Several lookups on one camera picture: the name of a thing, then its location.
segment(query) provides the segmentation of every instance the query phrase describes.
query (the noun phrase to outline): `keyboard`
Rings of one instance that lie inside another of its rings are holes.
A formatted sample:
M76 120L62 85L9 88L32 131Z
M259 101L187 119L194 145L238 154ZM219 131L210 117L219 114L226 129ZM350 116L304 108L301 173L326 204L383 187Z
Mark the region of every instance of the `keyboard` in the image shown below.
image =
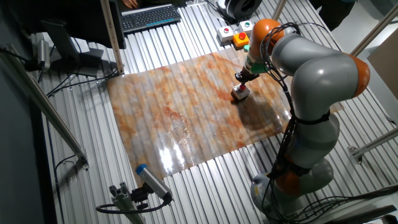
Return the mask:
M122 12L124 33L143 31L180 21L180 14L171 4Z

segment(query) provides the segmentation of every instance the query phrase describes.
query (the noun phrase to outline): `small object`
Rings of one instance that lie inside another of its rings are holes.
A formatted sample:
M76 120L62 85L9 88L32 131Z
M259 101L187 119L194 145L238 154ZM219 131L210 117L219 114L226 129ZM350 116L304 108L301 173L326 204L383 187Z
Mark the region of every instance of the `small object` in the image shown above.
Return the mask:
M133 33L181 21L177 9L171 5L147 7L122 12L124 33Z
M249 44L246 44L246 45L243 47L243 50L244 50L245 52L248 52L249 49L250 49L250 45L249 45Z
M230 44L233 36L234 33L230 26L220 27L217 30L217 39L221 46Z
M245 32L247 35L251 35L253 31L253 24L250 21L242 21L239 23L238 32Z
M244 84L239 84L233 87L231 96L235 102L245 100L250 94L250 90Z
M250 41L249 37L246 35L245 32L235 34L233 36L232 40L233 40L235 46L238 48L249 44L249 41Z

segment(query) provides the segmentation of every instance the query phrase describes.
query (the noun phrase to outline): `orange marble pattern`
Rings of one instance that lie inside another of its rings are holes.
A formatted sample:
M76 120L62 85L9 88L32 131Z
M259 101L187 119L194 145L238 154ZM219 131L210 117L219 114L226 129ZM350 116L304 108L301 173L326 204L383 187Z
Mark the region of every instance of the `orange marble pattern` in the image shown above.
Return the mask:
M290 108L270 76L247 83L250 96L234 103L234 74L245 59L243 51L226 49L108 81L133 170L146 163L164 178L283 132Z

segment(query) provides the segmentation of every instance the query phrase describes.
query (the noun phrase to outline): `metal frame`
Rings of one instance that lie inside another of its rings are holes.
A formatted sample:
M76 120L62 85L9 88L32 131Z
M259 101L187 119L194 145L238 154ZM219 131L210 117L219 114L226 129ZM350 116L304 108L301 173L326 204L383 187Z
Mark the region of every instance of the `metal frame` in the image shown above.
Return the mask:
M373 30L355 47L355 49L351 52L352 56L357 57L380 33L381 31L389 25L389 23L398 15L398 4L396 4L384 17L382 21L380 21ZM365 146L357 149L354 146L350 146L348 148L349 152L354 156L355 159L359 163L362 161L362 155L365 152L374 149L375 147L380 146L381 144L395 138L398 136L398 128L395 128L389 131L386 134L383 134L379 138L371 141L370 143L366 144Z
M109 38L111 39L113 54L116 59L116 66L118 68L119 75L124 75L124 67L122 63L122 57L120 55L118 38L116 36L116 31L114 29L112 12L111 8L109 7L109 0L101 0L101 6L104 12L104 18L106 22L106 28L108 28Z
M278 2L278 5L276 6L276 9L275 9L275 11L274 11L274 14L272 15L272 19L273 20L278 20L279 19L279 16L280 16L280 14L282 13L282 10L284 9L284 7L285 7L285 4L286 4L286 1L287 0L280 0L279 2Z
M17 54L11 45L7 46L7 49ZM40 108L43 114L49 119L54 128L61 135L63 140L68 144L70 149L76 154L81 160L83 167L88 168L88 160L86 152L80 147L75 137L72 135L67 125L62 121L62 118L57 113L57 110L51 105L49 99L40 89L36 80L30 73L25 71L21 61L9 54L0 54L0 59L9 66L12 74L17 77L24 89L28 92L29 96L34 100L36 105Z
M380 33L390 24L390 22L398 15L398 4L396 4L383 20L380 21L373 30L356 46L351 52L352 56L357 57Z

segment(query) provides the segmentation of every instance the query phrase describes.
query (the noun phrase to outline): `green button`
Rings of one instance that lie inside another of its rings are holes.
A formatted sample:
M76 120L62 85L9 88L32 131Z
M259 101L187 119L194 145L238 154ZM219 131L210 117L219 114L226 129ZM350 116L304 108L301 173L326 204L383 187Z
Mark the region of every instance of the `green button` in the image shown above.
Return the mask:
M245 51L245 52L248 52L249 51L249 49L250 49L250 45L245 45L244 47L243 47L243 50Z

